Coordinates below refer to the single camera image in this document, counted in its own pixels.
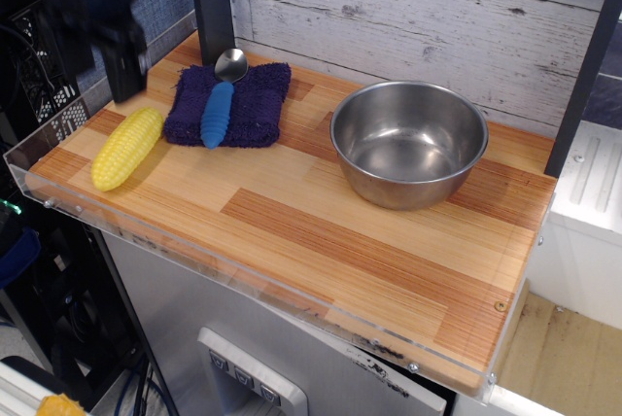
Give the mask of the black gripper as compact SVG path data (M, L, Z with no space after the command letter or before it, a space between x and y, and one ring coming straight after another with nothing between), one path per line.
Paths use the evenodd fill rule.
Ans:
M147 86L145 34L132 14L136 0L52 0L47 23L64 73L77 77L95 67L100 49L112 98L125 102Z

